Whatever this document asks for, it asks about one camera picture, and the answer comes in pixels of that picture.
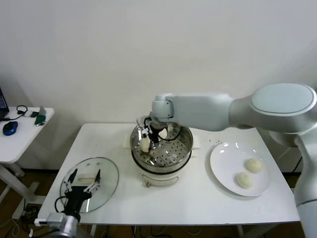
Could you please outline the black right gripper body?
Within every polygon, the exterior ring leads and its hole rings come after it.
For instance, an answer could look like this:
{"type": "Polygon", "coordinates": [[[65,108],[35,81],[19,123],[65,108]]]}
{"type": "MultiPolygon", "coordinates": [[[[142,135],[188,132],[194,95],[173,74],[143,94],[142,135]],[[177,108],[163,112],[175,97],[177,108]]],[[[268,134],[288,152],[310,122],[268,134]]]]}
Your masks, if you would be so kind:
{"type": "Polygon", "coordinates": [[[151,132],[149,135],[150,140],[153,143],[159,143],[159,132],[161,131],[161,127],[155,123],[150,123],[151,132]]]}

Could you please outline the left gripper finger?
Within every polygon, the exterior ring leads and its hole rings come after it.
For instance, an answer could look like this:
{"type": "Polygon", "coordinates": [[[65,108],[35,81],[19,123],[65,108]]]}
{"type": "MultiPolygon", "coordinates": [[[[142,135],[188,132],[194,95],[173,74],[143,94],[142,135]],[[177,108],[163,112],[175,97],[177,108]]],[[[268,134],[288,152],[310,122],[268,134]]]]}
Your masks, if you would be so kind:
{"type": "Polygon", "coordinates": [[[98,170],[95,176],[92,174],[84,174],[83,180],[87,184],[87,187],[83,191],[85,193],[95,193],[100,188],[101,170],[98,170]]]}
{"type": "Polygon", "coordinates": [[[68,177],[66,180],[63,181],[63,185],[65,185],[64,192],[69,192],[71,191],[71,186],[75,180],[77,174],[77,169],[75,169],[68,177]]]}

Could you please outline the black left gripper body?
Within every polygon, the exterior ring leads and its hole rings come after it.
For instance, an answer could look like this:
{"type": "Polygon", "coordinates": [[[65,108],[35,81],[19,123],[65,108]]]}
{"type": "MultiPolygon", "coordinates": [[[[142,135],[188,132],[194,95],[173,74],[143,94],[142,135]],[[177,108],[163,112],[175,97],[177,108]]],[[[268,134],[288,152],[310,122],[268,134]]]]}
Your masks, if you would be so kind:
{"type": "Polygon", "coordinates": [[[84,201],[92,197],[91,192],[86,192],[84,190],[84,186],[73,186],[71,191],[65,193],[67,202],[65,205],[64,213],[66,215],[79,215],[84,201]]]}

